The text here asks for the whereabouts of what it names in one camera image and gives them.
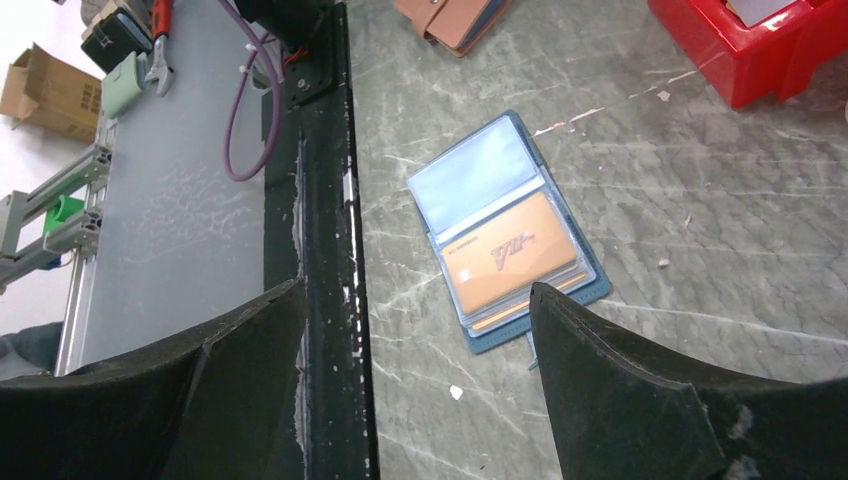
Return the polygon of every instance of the red handle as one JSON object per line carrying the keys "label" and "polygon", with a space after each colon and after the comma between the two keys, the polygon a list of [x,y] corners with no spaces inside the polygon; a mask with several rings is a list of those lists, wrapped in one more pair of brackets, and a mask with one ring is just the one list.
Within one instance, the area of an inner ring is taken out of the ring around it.
{"label": "red handle", "polygon": [[153,0],[153,38],[171,32],[171,0]]}

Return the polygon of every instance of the gray marble surface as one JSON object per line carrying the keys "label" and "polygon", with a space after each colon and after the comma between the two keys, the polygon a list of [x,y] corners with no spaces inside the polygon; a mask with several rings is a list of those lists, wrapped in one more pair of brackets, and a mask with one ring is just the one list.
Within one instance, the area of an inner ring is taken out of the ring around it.
{"label": "gray marble surface", "polygon": [[645,2],[518,0],[464,59],[349,5],[384,478],[561,476],[527,342],[469,353],[406,187],[505,109],[564,123],[536,142],[614,284],[594,311],[733,370],[848,374],[848,56],[734,112]]}

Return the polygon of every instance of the wrench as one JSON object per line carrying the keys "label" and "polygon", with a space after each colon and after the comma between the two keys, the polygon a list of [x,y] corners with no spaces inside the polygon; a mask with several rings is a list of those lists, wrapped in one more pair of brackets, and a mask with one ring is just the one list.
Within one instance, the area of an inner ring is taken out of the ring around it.
{"label": "wrench", "polygon": [[168,36],[171,33],[171,0],[153,1],[153,63],[144,76],[147,83],[156,82],[156,94],[164,97],[174,83],[174,69],[168,65],[165,53],[168,50]]}

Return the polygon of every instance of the red plastic box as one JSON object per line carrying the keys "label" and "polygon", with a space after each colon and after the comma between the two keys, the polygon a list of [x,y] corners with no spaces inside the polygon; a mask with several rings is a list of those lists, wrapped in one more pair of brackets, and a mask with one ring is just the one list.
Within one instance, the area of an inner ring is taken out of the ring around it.
{"label": "red plastic box", "polygon": [[798,0],[747,28],[723,0],[648,0],[654,14],[733,108],[797,95],[848,49],[848,0]]}

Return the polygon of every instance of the brown card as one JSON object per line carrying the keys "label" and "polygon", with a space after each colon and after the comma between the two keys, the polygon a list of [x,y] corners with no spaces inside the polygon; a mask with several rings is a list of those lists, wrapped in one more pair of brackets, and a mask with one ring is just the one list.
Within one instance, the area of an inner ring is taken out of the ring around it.
{"label": "brown card", "polygon": [[465,314],[577,260],[571,236],[543,192],[492,217],[441,254]]}

